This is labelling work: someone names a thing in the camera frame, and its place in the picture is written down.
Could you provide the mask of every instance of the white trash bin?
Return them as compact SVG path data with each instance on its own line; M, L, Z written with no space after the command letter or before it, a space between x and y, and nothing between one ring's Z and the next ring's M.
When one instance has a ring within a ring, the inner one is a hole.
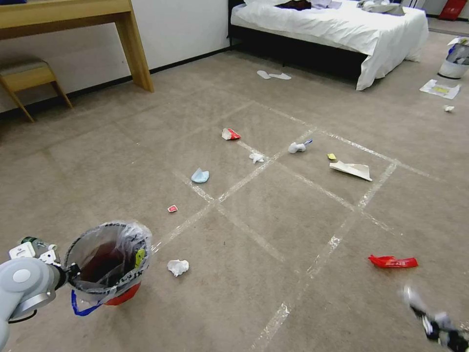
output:
M460 79L469 69L469 38L455 38L448 56L438 71L438 75L451 79Z

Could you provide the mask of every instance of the trash bag liner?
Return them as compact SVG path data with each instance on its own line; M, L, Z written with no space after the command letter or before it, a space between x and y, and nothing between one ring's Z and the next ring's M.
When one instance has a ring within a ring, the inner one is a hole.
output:
M80 273L69 280L77 297L105 303L141 281L149 266L151 232L137 222L103 223L82 234L69 248L65 266L75 263ZM137 251L145 254L138 265Z

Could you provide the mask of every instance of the red trash can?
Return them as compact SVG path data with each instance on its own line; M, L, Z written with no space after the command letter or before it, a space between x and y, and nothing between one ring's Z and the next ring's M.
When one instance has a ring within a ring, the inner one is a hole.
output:
M455 21L466 6L467 0L448 0L438 19Z

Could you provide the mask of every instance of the white duvet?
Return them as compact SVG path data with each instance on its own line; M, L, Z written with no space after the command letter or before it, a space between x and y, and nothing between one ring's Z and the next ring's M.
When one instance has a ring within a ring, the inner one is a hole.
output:
M305 34L326 39L361 52L362 63L357 90L383 78L404 59L418 61L428 37L425 12L404 8L405 16L369 13L357 2L343 0L340 9L281 9L286 0L254 0L236 11L236 16L260 28Z

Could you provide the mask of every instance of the clothes on bed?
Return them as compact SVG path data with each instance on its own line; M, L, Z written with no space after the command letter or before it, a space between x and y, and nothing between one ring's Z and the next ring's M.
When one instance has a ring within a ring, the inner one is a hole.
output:
M366 12L382 13L385 15L404 16L402 6L397 3L390 3L389 0L362 0L357 7Z
M290 0L288 2L276 5L276 7L302 11L309 10L311 8L315 8L318 10L326 8L338 9L341 5L341 2L332 0Z

